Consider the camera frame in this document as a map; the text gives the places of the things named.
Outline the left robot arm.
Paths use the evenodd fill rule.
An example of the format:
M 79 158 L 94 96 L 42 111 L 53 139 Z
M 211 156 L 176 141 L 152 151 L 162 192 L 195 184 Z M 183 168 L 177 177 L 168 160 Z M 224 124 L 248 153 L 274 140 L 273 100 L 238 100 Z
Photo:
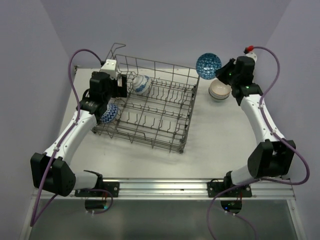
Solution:
M 94 71 L 89 88 L 77 103 L 76 111 L 58 139 L 44 153 L 34 153 L 30 159 L 33 185 L 39 190 L 68 196 L 73 190 L 87 190 L 92 196 L 103 193 L 102 175 L 84 170 L 74 173 L 70 164 L 73 156 L 87 133 L 102 121 L 103 115 L 117 116 L 110 99 L 128 96 L 127 76 L 119 74 L 122 85 L 102 71 Z

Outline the red diamond pattern bowl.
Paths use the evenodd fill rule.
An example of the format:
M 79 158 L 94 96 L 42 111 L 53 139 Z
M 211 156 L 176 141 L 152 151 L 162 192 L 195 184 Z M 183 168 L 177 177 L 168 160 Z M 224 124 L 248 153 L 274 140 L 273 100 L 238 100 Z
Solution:
M 212 80 L 216 77 L 216 70 L 222 67 L 220 58 L 214 53 L 204 53 L 196 61 L 195 69 L 199 77 Z

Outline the teal striped bowl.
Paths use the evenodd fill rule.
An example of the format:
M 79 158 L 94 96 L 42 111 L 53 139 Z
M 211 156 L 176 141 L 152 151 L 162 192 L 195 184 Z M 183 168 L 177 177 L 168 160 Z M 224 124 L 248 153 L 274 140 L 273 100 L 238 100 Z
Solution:
M 221 96 L 228 95 L 231 93 L 231 87 L 222 83 L 218 79 L 215 79 L 211 82 L 208 90 Z

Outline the white ribbed bowl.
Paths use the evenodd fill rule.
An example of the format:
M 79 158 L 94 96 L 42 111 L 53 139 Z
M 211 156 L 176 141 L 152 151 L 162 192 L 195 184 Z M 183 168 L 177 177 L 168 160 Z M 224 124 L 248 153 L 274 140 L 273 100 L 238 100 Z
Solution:
M 211 92 L 211 91 L 208 91 L 208 93 L 215 102 L 223 102 L 230 96 L 230 94 L 218 95 L 215 92 Z

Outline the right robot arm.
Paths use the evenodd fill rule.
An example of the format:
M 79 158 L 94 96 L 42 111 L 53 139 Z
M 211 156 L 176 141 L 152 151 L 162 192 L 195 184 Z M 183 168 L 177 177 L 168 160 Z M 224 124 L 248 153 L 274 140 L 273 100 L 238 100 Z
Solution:
M 280 177 L 289 172 L 296 144 L 285 139 L 262 99 L 263 92 L 253 82 L 256 59 L 248 54 L 231 59 L 225 66 L 216 70 L 219 81 L 231 87 L 231 94 L 238 106 L 246 114 L 256 139 L 256 147 L 248 157 L 247 164 L 229 171 L 222 182 L 212 188 L 235 196 L 244 182 L 263 177 Z

